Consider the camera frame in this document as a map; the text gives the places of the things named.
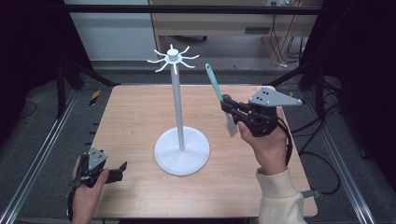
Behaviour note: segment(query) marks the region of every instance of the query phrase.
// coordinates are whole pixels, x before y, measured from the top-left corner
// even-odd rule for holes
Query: right hand
[[[276,108],[280,119],[284,119],[282,109]],[[263,137],[254,137],[244,122],[238,123],[241,138],[253,148],[256,160],[262,166],[259,173],[264,175],[277,175],[286,171],[287,136],[276,127],[271,134]]]

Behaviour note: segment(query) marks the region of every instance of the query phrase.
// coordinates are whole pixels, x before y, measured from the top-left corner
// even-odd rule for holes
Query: wooden table
[[[259,86],[220,86],[235,101],[247,102]],[[181,86],[184,126],[201,131],[210,156],[196,174],[176,177],[154,159],[154,146],[176,127],[172,86],[118,86],[110,95],[93,146],[108,155],[106,167],[128,167],[121,182],[105,185],[96,217],[256,217],[261,189],[260,166],[239,134],[230,137],[225,115],[211,86]],[[296,151],[290,159],[295,187],[309,189]],[[317,213],[305,200],[304,215]]]

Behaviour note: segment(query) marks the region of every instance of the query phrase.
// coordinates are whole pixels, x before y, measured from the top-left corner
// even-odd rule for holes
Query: white mug tree stand
[[[172,64],[171,76],[172,87],[175,101],[175,111],[177,126],[171,128],[163,133],[157,140],[154,148],[154,156],[157,163],[165,172],[176,175],[185,176],[191,175],[199,171],[206,164],[209,154],[210,146],[207,138],[203,133],[192,127],[183,126],[183,115],[181,111],[180,98],[180,80],[178,64],[182,63],[186,67],[194,68],[184,63],[183,59],[195,59],[194,57],[183,57],[183,53],[187,52],[190,47],[187,47],[183,52],[178,52],[171,45],[171,48],[166,54],[161,54],[156,49],[157,54],[163,56],[163,59],[158,61],[148,61],[149,63],[160,63],[165,61],[165,64],[155,72],[161,72],[166,65]]]

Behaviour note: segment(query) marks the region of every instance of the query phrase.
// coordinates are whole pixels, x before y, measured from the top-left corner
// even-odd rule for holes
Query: sleeve
[[[262,188],[260,224],[306,223],[304,197],[291,183],[289,169],[277,175],[256,173]]]

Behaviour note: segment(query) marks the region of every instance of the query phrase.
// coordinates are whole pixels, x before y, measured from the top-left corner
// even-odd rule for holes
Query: left hand
[[[73,169],[73,178],[76,177],[79,159],[80,157],[78,157]],[[99,198],[107,178],[108,169],[104,169],[92,188],[88,188],[84,184],[78,186],[73,199],[73,224],[91,223],[91,219],[99,204]]]

